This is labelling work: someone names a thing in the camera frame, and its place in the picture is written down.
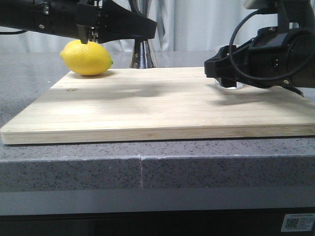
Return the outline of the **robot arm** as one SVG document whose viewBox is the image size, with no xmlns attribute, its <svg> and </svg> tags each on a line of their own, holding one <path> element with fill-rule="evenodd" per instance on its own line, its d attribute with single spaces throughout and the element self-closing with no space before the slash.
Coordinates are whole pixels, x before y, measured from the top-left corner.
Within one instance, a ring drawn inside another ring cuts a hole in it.
<svg viewBox="0 0 315 236">
<path fill-rule="evenodd" d="M 204 62 L 205 75 L 224 88 L 237 83 L 297 91 L 315 86 L 315 14 L 309 0 L 247 0 L 253 10 L 235 28 L 229 44 Z M 277 16 L 277 25 L 261 28 L 256 37 L 234 45 L 241 27 L 255 15 Z"/>
<path fill-rule="evenodd" d="M 2 0 L 0 25 L 102 44 L 152 39 L 157 24 L 112 0 Z"/>
</svg>

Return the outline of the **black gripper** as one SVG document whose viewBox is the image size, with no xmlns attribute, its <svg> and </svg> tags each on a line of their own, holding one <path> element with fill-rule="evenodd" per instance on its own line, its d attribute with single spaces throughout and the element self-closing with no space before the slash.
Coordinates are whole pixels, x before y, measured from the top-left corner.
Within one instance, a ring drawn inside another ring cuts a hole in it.
<svg viewBox="0 0 315 236">
<path fill-rule="evenodd" d="M 229 46 L 224 49 L 229 53 Z M 208 78 L 223 78 L 257 88 L 281 86 L 287 88 L 315 87 L 315 34 L 306 29 L 290 29 L 278 33 L 277 28 L 262 28 L 257 37 L 243 45 L 231 47 L 232 58 L 239 70 L 253 77 L 272 78 L 282 76 L 300 67 L 300 70 L 279 80 L 250 80 L 240 75 L 233 67 L 229 55 L 219 59 L 219 55 L 204 62 Z"/>
<path fill-rule="evenodd" d="M 148 18 L 149 0 L 130 0 L 130 9 L 112 0 L 34 0 L 33 19 L 39 32 L 99 44 L 155 37 L 157 23 Z"/>
</svg>

